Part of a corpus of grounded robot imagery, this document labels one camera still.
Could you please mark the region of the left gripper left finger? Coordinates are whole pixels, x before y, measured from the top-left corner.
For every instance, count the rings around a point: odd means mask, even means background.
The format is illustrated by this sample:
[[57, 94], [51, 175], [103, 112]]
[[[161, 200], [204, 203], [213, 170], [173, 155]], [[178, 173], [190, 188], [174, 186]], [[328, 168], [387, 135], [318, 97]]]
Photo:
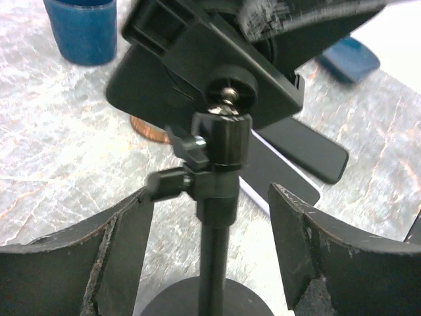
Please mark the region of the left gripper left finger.
[[2, 315], [131, 315], [153, 204], [138, 190], [29, 244], [1, 248]]

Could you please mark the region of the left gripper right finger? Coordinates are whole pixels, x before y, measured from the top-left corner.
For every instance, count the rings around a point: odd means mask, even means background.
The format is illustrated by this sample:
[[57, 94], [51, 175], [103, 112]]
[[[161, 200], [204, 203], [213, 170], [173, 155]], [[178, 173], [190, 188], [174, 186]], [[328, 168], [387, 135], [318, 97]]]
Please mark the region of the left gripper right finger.
[[278, 184], [268, 191], [287, 308], [297, 315], [419, 315], [420, 246], [353, 227]]

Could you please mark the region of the blue leaf-shaped dish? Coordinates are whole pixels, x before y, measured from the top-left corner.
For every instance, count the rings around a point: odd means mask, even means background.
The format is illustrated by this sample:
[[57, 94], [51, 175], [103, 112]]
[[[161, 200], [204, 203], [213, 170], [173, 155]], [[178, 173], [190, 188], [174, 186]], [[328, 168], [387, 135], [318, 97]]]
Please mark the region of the blue leaf-shaped dish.
[[379, 58], [351, 36], [339, 40], [316, 58], [336, 80], [357, 84], [380, 68]]

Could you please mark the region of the black round base stand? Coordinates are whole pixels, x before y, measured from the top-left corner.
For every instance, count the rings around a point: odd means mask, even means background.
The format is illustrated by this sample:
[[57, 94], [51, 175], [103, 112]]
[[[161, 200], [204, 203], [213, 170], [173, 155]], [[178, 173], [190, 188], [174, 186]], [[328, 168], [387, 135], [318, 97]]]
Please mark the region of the black round base stand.
[[198, 89], [191, 131], [165, 128], [181, 167], [147, 179], [151, 201], [186, 192], [201, 221], [199, 276], [158, 294], [144, 315], [270, 315], [248, 287], [226, 278], [230, 227], [237, 217], [239, 172], [247, 160], [253, 106], [271, 120], [288, 117], [303, 102], [297, 84], [282, 77], [223, 18], [193, 1], [138, 1], [123, 36], [156, 55]]

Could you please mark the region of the round wooden base stand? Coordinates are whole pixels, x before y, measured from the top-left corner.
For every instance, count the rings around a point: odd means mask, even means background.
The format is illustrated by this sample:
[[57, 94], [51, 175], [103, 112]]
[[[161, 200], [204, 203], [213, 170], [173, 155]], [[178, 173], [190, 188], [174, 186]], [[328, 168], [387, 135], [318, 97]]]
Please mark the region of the round wooden base stand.
[[132, 115], [130, 115], [130, 123], [132, 128], [145, 139], [159, 144], [170, 143], [168, 135], [163, 129], [153, 126], [152, 124]]

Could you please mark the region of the dark blue mug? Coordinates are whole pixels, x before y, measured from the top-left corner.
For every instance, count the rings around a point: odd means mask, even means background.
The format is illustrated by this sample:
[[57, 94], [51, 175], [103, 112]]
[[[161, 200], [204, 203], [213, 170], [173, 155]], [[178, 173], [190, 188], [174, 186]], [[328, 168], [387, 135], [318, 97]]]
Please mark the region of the dark blue mug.
[[60, 54], [69, 62], [97, 66], [117, 50], [116, 1], [44, 1]]

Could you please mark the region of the phone with lilac case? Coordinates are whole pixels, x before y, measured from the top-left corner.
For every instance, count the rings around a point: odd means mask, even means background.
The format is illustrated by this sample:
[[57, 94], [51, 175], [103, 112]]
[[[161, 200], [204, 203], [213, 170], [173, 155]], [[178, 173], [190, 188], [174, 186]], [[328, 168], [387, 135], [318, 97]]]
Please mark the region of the phone with lilac case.
[[311, 206], [318, 205], [322, 197], [316, 183], [255, 131], [249, 138], [247, 163], [239, 173], [239, 183], [267, 215], [270, 213], [268, 190], [271, 183], [283, 186]]

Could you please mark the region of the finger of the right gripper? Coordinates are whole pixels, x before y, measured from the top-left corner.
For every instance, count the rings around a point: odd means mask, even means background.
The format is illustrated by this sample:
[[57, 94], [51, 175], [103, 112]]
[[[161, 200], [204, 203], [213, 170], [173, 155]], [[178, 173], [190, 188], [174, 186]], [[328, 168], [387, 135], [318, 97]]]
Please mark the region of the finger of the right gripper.
[[275, 43], [284, 74], [319, 55], [382, 11], [391, 1], [245, 1], [238, 12], [246, 40]]

